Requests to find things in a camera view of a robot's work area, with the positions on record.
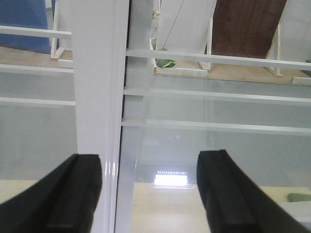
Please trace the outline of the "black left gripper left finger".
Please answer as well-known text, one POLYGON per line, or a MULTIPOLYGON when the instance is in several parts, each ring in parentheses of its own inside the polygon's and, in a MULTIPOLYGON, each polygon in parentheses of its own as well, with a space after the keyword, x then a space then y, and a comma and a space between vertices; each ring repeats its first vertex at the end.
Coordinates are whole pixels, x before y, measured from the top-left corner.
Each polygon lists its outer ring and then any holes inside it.
POLYGON ((89 233, 102 189, 96 154, 74 154, 0 205, 2 233, 89 233))

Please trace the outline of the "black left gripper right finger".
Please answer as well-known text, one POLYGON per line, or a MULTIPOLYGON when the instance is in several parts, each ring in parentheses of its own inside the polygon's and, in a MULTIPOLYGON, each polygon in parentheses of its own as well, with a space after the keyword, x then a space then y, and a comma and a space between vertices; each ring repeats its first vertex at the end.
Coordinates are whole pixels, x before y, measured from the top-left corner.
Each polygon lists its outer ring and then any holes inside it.
POLYGON ((226 150, 201 151, 196 179, 212 233, 309 233, 265 194, 226 150))

